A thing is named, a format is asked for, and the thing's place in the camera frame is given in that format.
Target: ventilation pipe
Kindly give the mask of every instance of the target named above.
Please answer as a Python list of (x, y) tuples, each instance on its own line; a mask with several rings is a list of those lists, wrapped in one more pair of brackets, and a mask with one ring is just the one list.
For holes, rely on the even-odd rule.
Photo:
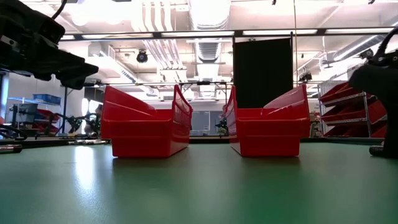
[[(393, 19), (389, 20), (388, 22), (386, 22), (383, 25), (384, 26), (398, 26), (398, 16), (395, 16)], [(387, 34), (373, 35), (371, 37), (369, 37), (369, 36), (361, 37), (358, 40), (347, 45), (346, 47), (342, 48), (341, 50), (338, 50), (337, 52), (335, 52), (332, 59), (334, 61), (340, 61), (340, 60), (345, 60), (347, 58), (350, 58), (354, 55), (360, 54), (361, 52), (364, 52), (365, 50), (369, 49), (370, 47), (373, 47), (376, 44), (381, 43), (384, 40), (384, 38), (386, 38), (386, 36), (387, 36)]]
[[(166, 0), (163, 2), (163, 9), (164, 9), (164, 26), (166, 27), (166, 31), (173, 31), (170, 0)], [(171, 51), (173, 52), (178, 67), (184, 68), (184, 66), (182, 65), (182, 61), (180, 59), (180, 54), (178, 52), (177, 42), (175, 41), (175, 39), (170, 39), (168, 41), (170, 42), (170, 48)]]
[[(131, 17), (131, 27), (135, 32), (146, 32), (146, 27), (143, 21), (143, 7), (142, 0), (131, 1), (132, 5), (132, 17)], [(152, 40), (143, 40), (142, 43), (145, 45), (145, 48), (152, 54), (155, 58), (155, 61), (162, 67), (166, 68), (167, 65), (165, 62), (161, 60), (160, 54), (156, 51), (154, 43)]]
[[(152, 25), (151, 12), (152, 12), (151, 1), (147, 0), (145, 2), (145, 26), (146, 26), (147, 30), (145, 30), (145, 31), (149, 31), (149, 32), (155, 31), (155, 29)], [(159, 40), (152, 40), (151, 42), (155, 44), (155, 51), (157, 51), (157, 53), (159, 54), (162, 61), (166, 64), (165, 68), (172, 68), (172, 64), (170, 63), (170, 61), (167, 58), (167, 54), (166, 54), (165, 50), (163, 49), (162, 43), (160, 43)]]
[[(157, 31), (162, 32), (162, 31), (164, 31), (164, 28), (163, 28), (163, 24), (162, 24), (162, 7), (160, 5), (160, 0), (155, 0), (154, 5), (155, 5), (155, 26), (156, 26)], [(167, 14), (169, 14), (169, 17), (171, 14), (171, 12), (170, 12), (171, 9), (168, 8), (168, 10), (169, 11), (167, 12), (166, 8), (164, 9), (165, 20), (167, 19)], [(169, 40), (163, 40), (163, 44), (166, 46), (167, 50), (169, 51), (169, 55), (173, 61), (172, 68), (178, 68), (178, 62), (177, 62), (177, 59), (175, 58), (175, 55), (173, 53), (173, 50), (171, 48), (171, 44), (170, 44)], [(169, 58), (166, 53), (165, 53), (165, 57), (169, 61)]]
[[(193, 30), (223, 30), (227, 28), (231, 12), (231, 0), (188, 0), (191, 25)], [(198, 63), (198, 76), (200, 80), (215, 81), (218, 76), (222, 43), (195, 43), (195, 52)], [(202, 96), (215, 96), (215, 86), (211, 90), (207, 86), (200, 86)]]

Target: cable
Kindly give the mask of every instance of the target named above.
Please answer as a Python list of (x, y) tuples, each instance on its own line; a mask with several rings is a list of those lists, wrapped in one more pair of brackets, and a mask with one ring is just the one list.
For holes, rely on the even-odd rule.
[(61, 12), (63, 11), (63, 8), (65, 7), (65, 5), (67, 4), (68, 0), (62, 0), (61, 2), (61, 6), (59, 7), (59, 9), (55, 12), (55, 14), (51, 17), (52, 19), (56, 19)]

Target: metal frame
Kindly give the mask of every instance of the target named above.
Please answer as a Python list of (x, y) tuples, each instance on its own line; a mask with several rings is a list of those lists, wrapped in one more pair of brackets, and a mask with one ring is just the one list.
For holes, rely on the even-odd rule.
[[(62, 42), (73, 41), (115, 41), (115, 40), (153, 40), (153, 39), (206, 39), (206, 38), (242, 38), (242, 37), (319, 37), (337, 35), (383, 35), (388, 34), (394, 27), (328, 27), (309, 29), (249, 29), (249, 30), (182, 30), (165, 32), (115, 32), (115, 33), (87, 33), (65, 34)], [(362, 30), (377, 29), (375, 32)], [(328, 30), (342, 30), (328, 33)]]
[[(333, 100), (333, 101), (328, 102), (328, 103), (322, 103), (319, 100), (319, 112), (320, 112), (320, 117), (321, 117), (320, 118), (320, 124), (321, 124), (322, 136), (325, 134), (324, 133), (325, 131), (323, 129), (323, 123), (324, 122), (322, 121), (322, 106), (326, 107), (326, 105), (330, 105), (332, 103), (341, 102), (341, 101), (344, 101), (344, 100), (350, 100), (350, 99), (361, 97), (361, 96), (363, 97), (363, 102), (364, 102), (364, 109), (365, 109), (365, 113), (366, 113), (366, 117), (365, 118), (349, 119), (349, 120), (341, 120), (341, 121), (329, 121), (329, 122), (325, 122), (325, 124), (328, 125), (328, 124), (355, 123), (355, 122), (366, 121), (366, 124), (368, 126), (368, 138), (372, 138), (372, 123), (371, 123), (371, 120), (369, 118), (368, 98), (367, 98), (366, 92), (364, 92), (364, 91), (362, 93), (358, 93), (358, 94), (355, 94), (355, 95), (351, 95), (351, 96), (347, 96), (347, 97), (340, 98), (340, 99), (337, 99), (337, 100)], [(319, 98), (321, 97), (321, 92), (320, 92), (320, 86), (319, 85), (318, 85), (318, 97)]]

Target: metal shelving unit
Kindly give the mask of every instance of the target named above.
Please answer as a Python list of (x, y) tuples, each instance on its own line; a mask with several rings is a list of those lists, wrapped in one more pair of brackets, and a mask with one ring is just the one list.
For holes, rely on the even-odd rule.
[[(330, 85), (332, 87), (341, 84), (342, 82), (338, 81), (338, 82), (326, 82), (324, 84)], [(322, 84), (318, 85), (318, 96), (321, 97), (323, 94), (327, 93), (329, 90), (332, 89), (332, 87), (328, 86), (328, 88), (322, 87)], [(336, 106), (336, 105), (341, 105), (341, 104), (348, 104), (350, 102), (358, 102), (363, 100), (364, 102), (364, 109), (365, 109), (365, 114), (366, 116), (364, 118), (357, 118), (357, 119), (344, 119), (344, 120), (339, 120), (339, 121), (323, 121), (322, 120), (322, 116), (326, 113), (327, 108), (330, 108), (332, 106)], [(321, 101), (319, 101), (319, 105), (320, 105), (320, 123), (321, 123), (321, 132), (322, 132), (322, 136), (327, 132), (326, 130), (326, 126), (337, 126), (337, 125), (342, 125), (342, 124), (354, 124), (354, 123), (365, 123), (366, 122), (366, 126), (368, 127), (368, 137), (371, 138), (372, 137), (372, 123), (371, 120), (369, 119), (369, 110), (368, 110), (368, 96), (365, 92), (362, 93), (358, 93), (358, 94), (354, 94), (351, 96), (346, 96), (346, 97), (342, 97), (336, 100), (331, 100), (329, 102), (326, 103), (322, 103)]]
[[(34, 104), (42, 105), (42, 106), (45, 106), (46, 110), (49, 109), (49, 106), (58, 106), (59, 113), (61, 113), (61, 104), (49, 103), (44, 100), (29, 99), (29, 98), (25, 98), (25, 97), (9, 97), (8, 100), (20, 101), (20, 102), (22, 102), (22, 104), (23, 103), (34, 103)], [(17, 104), (17, 114), (19, 113), (19, 105), (20, 104), (18, 103)], [(49, 120), (46, 120), (46, 119), (35, 119), (35, 121), (43, 122), (43, 123), (50, 122)], [(60, 128), (61, 122), (57, 121), (57, 123), (58, 123), (58, 128)]]

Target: ceiling lamp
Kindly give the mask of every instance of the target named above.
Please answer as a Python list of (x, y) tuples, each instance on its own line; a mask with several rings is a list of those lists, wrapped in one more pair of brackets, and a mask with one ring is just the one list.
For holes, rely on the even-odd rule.
[(105, 21), (110, 25), (118, 25), (119, 23), (121, 23), (122, 17), (121, 13), (117, 9), (117, 3), (112, 0), (102, 0), (101, 2), (103, 2), (101, 4), (102, 16), (106, 15), (104, 17)]
[(105, 21), (116, 25), (122, 21), (122, 14), (112, 0), (78, 0), (72, 12), (72, 21), (84, 26), (89, 21)]
[(89, 13), (91, 10), (88, 9), (87, 5), (90, 3), (90, 0), (77, 0), (75, 8), (72, 12), (72, 22), (76, 26), (84, 26), (88, 22), (88, 18), (91, 15)]

